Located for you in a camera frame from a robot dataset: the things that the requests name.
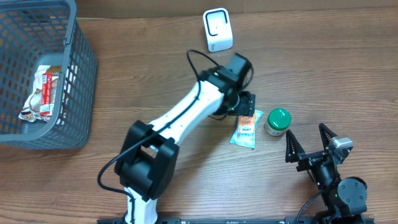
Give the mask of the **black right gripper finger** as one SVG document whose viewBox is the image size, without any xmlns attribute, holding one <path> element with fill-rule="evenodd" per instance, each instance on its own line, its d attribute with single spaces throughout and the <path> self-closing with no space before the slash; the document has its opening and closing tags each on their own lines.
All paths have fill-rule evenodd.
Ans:
<svg viewBox="0 0 398 224">
<path fill-rule="evenodd" d="M 290 163 L 298 162 L 305 155 L 305 151 L 291 130 L 287 130 L 285 136 L 287 143 L 285 161 Z"/>
<path fill-rule="evenodd" d="M 330 149 L 334 149 L 335 146 L 333 146 L 331 139 L 333 137 L 337 137 L 337 134 L 335 134 L 323 123 L 320 123 L 318 127 L 322 139 L 323 148 L 326 149 L 327 147 L 329 147 Z"/>
</svg>

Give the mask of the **teal orange snack packet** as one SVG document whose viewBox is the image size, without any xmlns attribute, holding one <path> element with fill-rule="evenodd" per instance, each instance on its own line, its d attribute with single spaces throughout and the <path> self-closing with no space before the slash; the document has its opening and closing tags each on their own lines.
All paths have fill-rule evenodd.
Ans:
<svg viewBox="0 0 398 224">
<path fill-rule="evenodd" d="M 256 145 L 256 128 L 262 115 L 263 112 L 261 110 L 255 110 L 252 116 L 239 116 L 238 124 L 230 143 L 254 149 Z"/>
</svg>

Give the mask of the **green lid jar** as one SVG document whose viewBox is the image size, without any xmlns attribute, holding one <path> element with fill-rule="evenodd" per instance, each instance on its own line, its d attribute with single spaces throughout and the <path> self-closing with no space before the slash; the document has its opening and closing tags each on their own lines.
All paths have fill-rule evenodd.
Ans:
<svg viewBox="0 0 398 224">
<path fill-rule="evenodd" d="M 276 108 L 269 113 L 264 127 L 271 136 L 280 136 L 286 132 L 291 121 L 292 117 L 286 109 Z"/>
</svg>

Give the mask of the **brown white snack bag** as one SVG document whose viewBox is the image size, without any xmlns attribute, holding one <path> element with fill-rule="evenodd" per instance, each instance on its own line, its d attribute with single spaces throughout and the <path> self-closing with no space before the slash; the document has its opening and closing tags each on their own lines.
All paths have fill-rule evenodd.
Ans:
<svg viewBox="0 0 398 224">
<path fill-rule="evenodd" d="M 34 75 L 31 94 L 25 100 L 19 119 L 28 122 L 48 122 L 53 114 L 60 65 L 39 65 Z"/>
</svg>

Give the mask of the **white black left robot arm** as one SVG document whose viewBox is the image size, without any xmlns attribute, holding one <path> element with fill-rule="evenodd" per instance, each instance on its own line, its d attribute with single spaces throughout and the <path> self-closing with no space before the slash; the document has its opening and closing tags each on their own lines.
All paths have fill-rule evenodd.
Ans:
<svg viewBox="0 0 398 224">
<path fill-rule="evenodd" d="M 149 124 L 136 121 L 127 132 L 114 167 L 127 194 L 121 223 L 155 223 L 157 199 L 174 176 L 180 145 L 207 116 L 252 116 L 255 96 L 246 91 L 252 63 L 234 54 L 226 66 L 196 73 L 190 92 Z"/>
</svg>

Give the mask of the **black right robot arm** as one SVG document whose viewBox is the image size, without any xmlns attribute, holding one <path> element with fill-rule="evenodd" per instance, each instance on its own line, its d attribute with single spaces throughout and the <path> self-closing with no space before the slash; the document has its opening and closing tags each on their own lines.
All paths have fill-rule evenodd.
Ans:
<svg viewBox="0 0 398 224">
<path fill-rule="evenodd" d="M 296 170 L 305 171 L 316 184 L 318 192 L 299 210 L 294 222 L 305 223 L 304 210 L 318 197 L 321 197 L 325 210 L 316 213 L 309 223 L 373 223 L 364 218 L 367 211 L 366 199 L 368 185 L 359 177 L 342 179 L 338 166 L 342 164 L 353 149 L 353 141 L 339 136 L 325 124 L 319 124 L 323 149 L 307 154 L 293 132 L 286 136 L 286 163 L 297 163 Z"/>
</svg>

